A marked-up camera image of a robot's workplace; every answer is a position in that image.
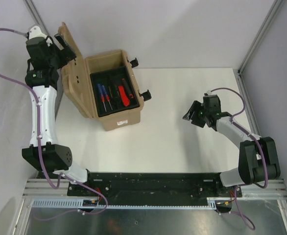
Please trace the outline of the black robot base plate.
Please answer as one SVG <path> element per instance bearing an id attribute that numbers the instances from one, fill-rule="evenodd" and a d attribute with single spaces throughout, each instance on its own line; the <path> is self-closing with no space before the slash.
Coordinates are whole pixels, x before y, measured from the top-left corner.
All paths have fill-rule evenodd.
<path id="1" fill-rule="evenodd" d="M 178 193 L 199 197 L 227 197 L 233 195 L 235 186 L 224 186 L 219 173 L 91 173 L 80 186 L 70 180 L 68 196 L 87 196 L 90 187 L 102 193 L 107 199 L 116 198 L 121 193 L 141 193 L 155 195 Z"/>

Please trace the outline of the black tool box tray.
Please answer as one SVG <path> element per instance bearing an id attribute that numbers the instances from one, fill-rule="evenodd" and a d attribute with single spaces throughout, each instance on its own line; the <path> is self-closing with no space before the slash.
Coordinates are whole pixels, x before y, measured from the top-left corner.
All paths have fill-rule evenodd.
<path id="1" fill-rule="evenodd" d="M 123 78 L 127 81 L 128 86 L 130 87 L 130 90 L 134 96 L 133 99 L 129 99 L 130 105 L 128 107 L 125 107 L 123 105 L 121 97 L 120 97 L 120 93 L 118 90 L 118 86 L 123 86 L 123 83 L 122 83 Z M 96 111 L 99 117 L 104 117 L 110 114 L 135 109 L 140 106 L 138 98 L 136 97 L 136 94 L 135 94 L 134 86 L 132 85 L 132 82 L 131 82 L 131 77 L 129 75 L 129 72 L 126 66 L 121 66 L 115 69 L 110 69 L 110 70 L 105 70 L 105 71 L 100 71 L 100 72 L 93 72 L 90 74 L 90 80 L 92 83 L 92 89 L 93 89 L 94 96 L 95 96 Z M 103 103 L 101 102 L 97 84 L 105 86 L 107 90 L 107 94 L 110 98 L 112 108 L 113 108 L 112 110 L 106 98 L 104 97 L 105 105 L 107 109 L 107 112 L 105 112 Z"/>

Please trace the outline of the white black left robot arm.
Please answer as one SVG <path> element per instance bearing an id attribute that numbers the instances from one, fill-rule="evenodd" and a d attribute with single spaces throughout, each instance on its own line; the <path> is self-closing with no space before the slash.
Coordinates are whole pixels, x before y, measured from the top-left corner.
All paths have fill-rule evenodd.
<path id="1" fill-rule="evenodd" d="M 88 196 L 95 190 L 94 182 L 87 179 L 87 170 L 73 161 L 70 148 L 59 144 L 55 131 L 58 70 L 74 60 L 76 54 L 60 34 L 54 37 L 62 49 L 52 37 L 35 34 L 34 30 L 26 41 L 30 59 L 25 83 L 30 87 L 32 134 L 29 147 L 22 149 L 22 157 L 46 176 L 53 173 L 79 183 L 78 190 Z"/>

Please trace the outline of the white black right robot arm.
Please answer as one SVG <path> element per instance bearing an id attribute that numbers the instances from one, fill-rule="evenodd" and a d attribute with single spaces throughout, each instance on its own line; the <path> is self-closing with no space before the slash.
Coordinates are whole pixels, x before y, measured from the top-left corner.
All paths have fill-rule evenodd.
<path id="1" fill-rule="evenodd" d="M 221 172 L 220 180 L 213 183 L 213 192 L 217 196 L 225 196 L 232 186 L 255 184 L 260 188 L 267 188 L 270 180 L 280 177 L 274 139 L 248 131 L 233 115 L 223 112 L 217 95 L 205 94 L 202 103 L 195 100 L 183 119 L 201 128 L 212 128 L 239 149 L 238 166 Z"/>

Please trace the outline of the blue handled screwdriver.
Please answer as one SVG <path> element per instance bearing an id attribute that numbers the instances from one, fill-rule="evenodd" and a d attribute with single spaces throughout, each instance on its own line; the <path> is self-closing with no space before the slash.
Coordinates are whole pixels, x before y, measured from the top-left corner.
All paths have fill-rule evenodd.
<path id="1" fill-rule="evenodd" d="M 107 90 L 106 90 L 104 85 L 102 85 L 101 87 L 102 87 L 102 91 L 104 93 L 104 96 L 105 96 L 105 98 L 106 98 L 107 102 L 109 103 L 109 106 L 110 106 L 110 108 L 112 110 L 113 108 L 112 108 L 112 105 L 111 105 L 111 102 L 110 102 L 110 98 L 109 98 L 109 96 L 107 94 Z"/>
<path id="2" fill-rule="evenodd" d="M 100 84 L 97 84 L 97 88 L 98 88 L 98 91 L 99 91 L 101 102 L 103 103 L 103 106 L 104 106 L 104 110 L 105 110 L 105 112 L 107 112 L 106 105 L 105 105 L 104 93 L 102 91 L 102 86 Z"/>

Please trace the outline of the tan plastic tool box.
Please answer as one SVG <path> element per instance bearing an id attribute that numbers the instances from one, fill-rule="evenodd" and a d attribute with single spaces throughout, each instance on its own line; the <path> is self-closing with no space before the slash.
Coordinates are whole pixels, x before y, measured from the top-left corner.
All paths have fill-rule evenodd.
<path id="1" fill-rule="evenodd" d="M 76 53 L 61 74 L 64 92 L 81 115 L 98 120 L 106 131 L 139 123 L 151 93 L 140 92 L 133 72 L 138 60 L 130 61 L 122 49 L 83 57 L 65 23 L 58 33 Z"/>

